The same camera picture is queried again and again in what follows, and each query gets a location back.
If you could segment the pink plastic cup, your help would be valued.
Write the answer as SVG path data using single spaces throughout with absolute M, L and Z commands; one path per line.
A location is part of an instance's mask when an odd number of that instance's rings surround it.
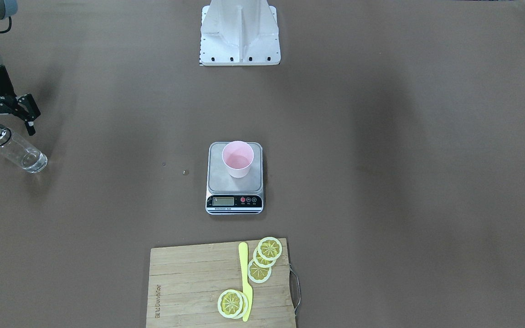
M 254 162 L 254 150 L 244 141 L 232 141 L 221 152 L 228 174 L 235 178 L 245 177 Z

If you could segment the grey digital kitchen scale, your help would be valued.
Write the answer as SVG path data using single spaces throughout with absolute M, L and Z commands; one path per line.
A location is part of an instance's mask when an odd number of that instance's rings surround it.
M 229 142 L 216 142 L 208 152 L 206 212 L 210 215 L 260 214 L 264 209 L 263 148 L 253 149 L 253 162 L 244 177 L 233 177 L 223 162 L 223 149 Z

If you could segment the bamboo cutting board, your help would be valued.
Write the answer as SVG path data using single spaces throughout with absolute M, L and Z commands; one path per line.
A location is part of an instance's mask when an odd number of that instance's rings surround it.
M 217 311 L 226 289 L 242 290 L 239 242 L 153 248 L 149 258 L 148 328 L 295 328 L 289 247 L 267 282 L 251 283 L 253 308 L 248 321 Z

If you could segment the yellow plastic knife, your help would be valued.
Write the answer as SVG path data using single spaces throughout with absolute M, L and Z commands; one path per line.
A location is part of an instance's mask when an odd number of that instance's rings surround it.
M 247 322 L 249 320 L 250 313 L 252 311 L 253 303 L 253 288 L 250 285 L 248 278 L 248 264 L 249 264 L 249 248 L 248 244 L 245 241 L 239 243 L 239 262 L 240 262 L 240 272 L 242 277 L 242 293 L 246 295 L 248 309 L 246 313 L 242 316 L 242 321 Z

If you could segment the lemon slice middle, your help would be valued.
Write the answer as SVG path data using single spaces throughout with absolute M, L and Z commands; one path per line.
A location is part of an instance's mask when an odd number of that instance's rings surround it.
M 253 251 L 253 263 L 256 264 L 256 266 L 260 268 L 271 268 L 275 263 L 275 260 L 265 260 L 263 257 L 258 253 L 258 249 L 255 248 Z

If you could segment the lemon slice far end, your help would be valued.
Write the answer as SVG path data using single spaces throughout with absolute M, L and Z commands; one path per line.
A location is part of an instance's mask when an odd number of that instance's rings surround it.
M 235 289 L 223 291 L 217 299 L 217 311 L 227 319 L 242 319 L 249 306 L 246 295 Z

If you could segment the lemon slice lower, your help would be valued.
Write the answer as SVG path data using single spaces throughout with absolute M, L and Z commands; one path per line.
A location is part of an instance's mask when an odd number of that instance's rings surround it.
M 262 284 L 270 278 L 272 274 L 272 267 L 262 267 L 258 266 L 254 260 L 250 260 L 247 267 L 247 276 L 248 278 L 256 283 Z

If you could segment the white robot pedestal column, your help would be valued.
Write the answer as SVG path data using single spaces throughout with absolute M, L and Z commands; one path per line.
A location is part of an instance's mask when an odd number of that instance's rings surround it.
M 199 63 L 204 66 L 278 65 L 277 8 L 266 0 L 213 0 L 201 9 Z

